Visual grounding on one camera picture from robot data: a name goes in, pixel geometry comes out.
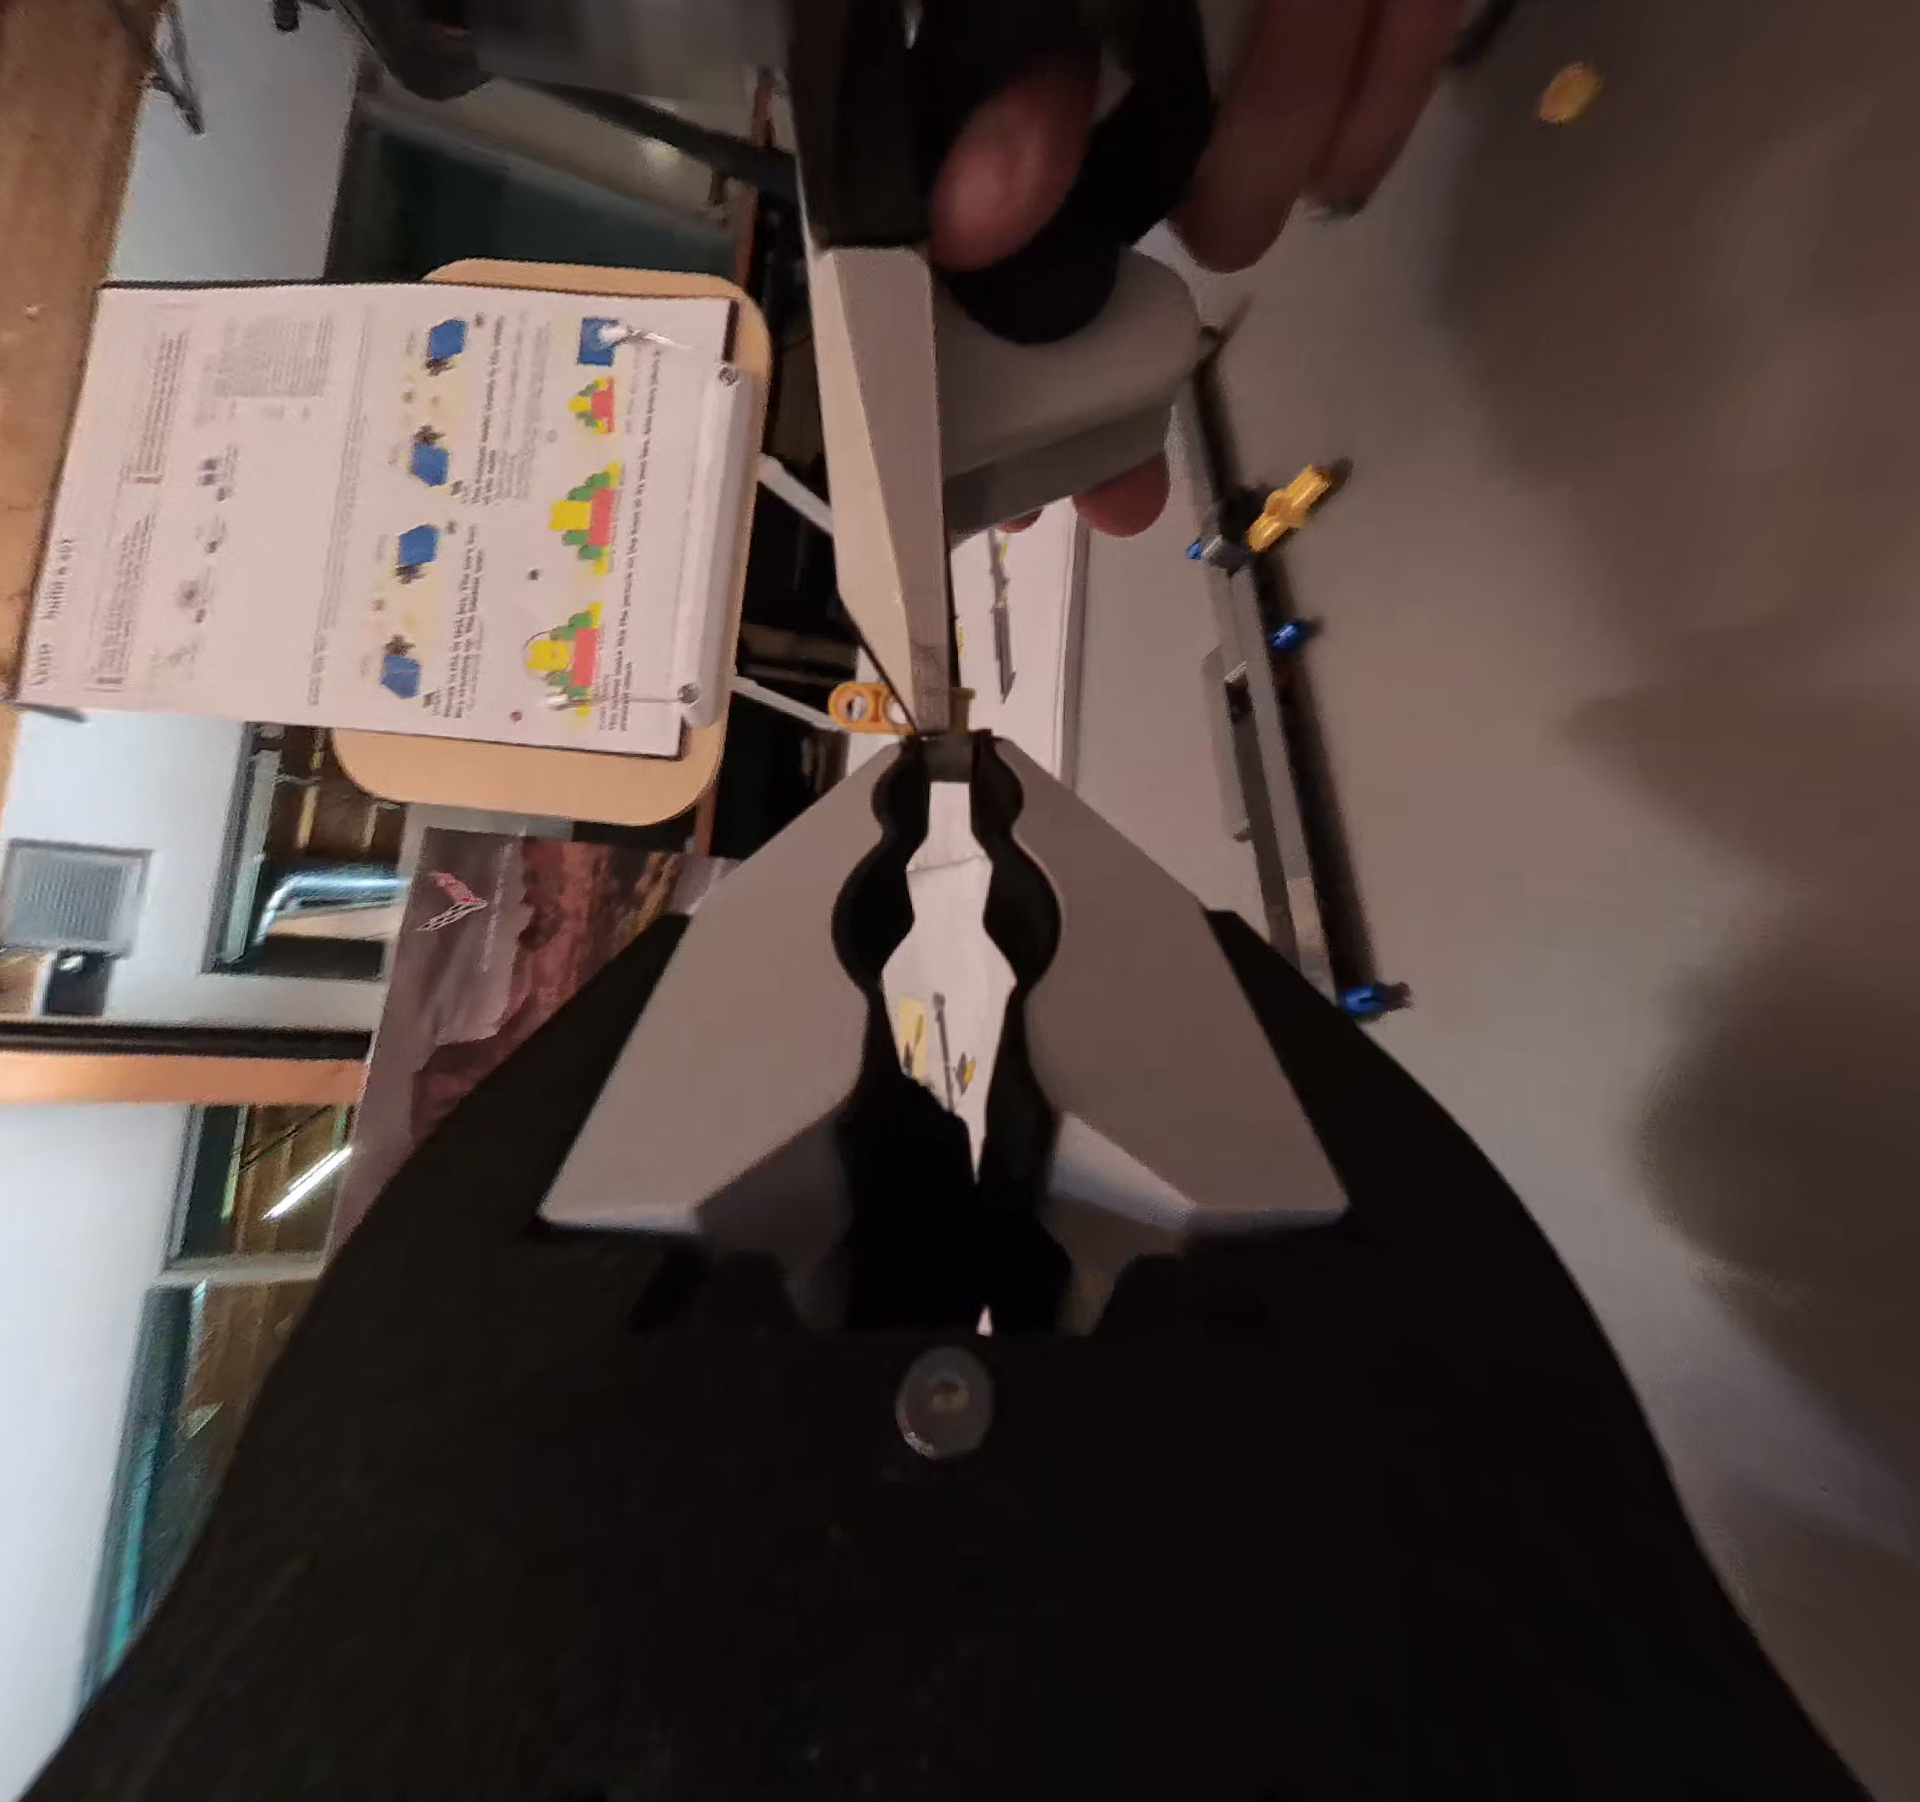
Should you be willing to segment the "lego set box with yellow car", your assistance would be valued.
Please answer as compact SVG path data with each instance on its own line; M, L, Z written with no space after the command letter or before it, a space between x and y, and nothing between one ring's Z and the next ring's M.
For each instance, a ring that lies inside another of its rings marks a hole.
M323 1245L601 963L686 916L723 878L723 854L678 844L424 835Z

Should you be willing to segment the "printed instruction sheet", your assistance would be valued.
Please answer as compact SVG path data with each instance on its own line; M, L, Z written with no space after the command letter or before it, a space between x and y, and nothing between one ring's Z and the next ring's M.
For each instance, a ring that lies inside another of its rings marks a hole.
M12 696L672 758L706 362L732 303L110 282Z

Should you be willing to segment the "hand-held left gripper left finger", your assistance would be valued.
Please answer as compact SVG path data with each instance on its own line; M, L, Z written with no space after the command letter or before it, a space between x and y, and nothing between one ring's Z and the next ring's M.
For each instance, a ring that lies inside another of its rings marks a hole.
M974 1143L896 1073L882 1006L917 843L927 783L893 744L697 906L542 1194L554 1234L778 1262L848 1328L979 1308Z

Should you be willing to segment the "white grille box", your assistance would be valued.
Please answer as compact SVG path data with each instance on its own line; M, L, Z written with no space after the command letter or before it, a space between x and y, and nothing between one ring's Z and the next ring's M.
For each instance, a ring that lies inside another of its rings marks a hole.
M0 950L33 952L129 952L148 914L148 844L57 844L57 843L9 843L0 862Z

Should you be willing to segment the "instruction booklet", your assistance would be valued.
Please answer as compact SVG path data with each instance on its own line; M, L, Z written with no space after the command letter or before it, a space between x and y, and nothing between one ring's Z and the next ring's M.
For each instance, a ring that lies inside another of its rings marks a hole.
M946 555L974 724L1011 741L1041 774L1082 744L1089 531L1059 502L1027 531L974 537ZM1011 969L983 931L991 862L974 843L974 791L927 791L927 843L908 862L910 930L882 963L896 1073L983 1152L983 1101Z

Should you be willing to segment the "long grey lego beam assembly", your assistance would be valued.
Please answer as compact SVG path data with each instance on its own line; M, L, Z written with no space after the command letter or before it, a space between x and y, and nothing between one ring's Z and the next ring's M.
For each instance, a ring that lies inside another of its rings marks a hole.
M1334 744L1309 696L1309 642L1323 622L1295 608L1282 544L1259 555L1243 555L1238 544L1259 502L1293 477L1243 477L1238 463L1229 397L1227 397L1227 334L1209 334L1209 355L1195 362L1172 409L1172 439L1195 491L1191 568L1205 571L1215 622L1215 654L1205 659L1205 703L1209 703L1227 835L1251 844L1266 944L1351 1022L1392 1022L1416 1006L1416 988L1392 988L1375 969L1375 944L1365 916L1352 844L1334 791Z

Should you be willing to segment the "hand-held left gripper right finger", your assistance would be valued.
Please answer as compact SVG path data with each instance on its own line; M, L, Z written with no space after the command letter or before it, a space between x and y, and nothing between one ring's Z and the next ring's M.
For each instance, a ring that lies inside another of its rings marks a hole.
M991 729L974 835L1011 975L979 1134L991 1331L1093 1331L1138 1262L1341 1220L1351 1184L1209 914Z

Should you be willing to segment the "yellow lego connector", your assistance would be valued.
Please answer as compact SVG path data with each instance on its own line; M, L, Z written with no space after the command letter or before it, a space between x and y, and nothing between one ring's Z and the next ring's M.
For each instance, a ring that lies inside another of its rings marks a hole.
M1351 463L1302 463L1293 483L1272 483L1238 537L1243 555L1293 544L1341 483L1351 483Z

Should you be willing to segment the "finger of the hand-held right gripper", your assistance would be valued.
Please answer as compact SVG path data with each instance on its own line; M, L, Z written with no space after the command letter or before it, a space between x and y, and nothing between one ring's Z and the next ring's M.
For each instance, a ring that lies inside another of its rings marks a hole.
M956 729L934 282L917 244L809 244L841 608L910 729Z

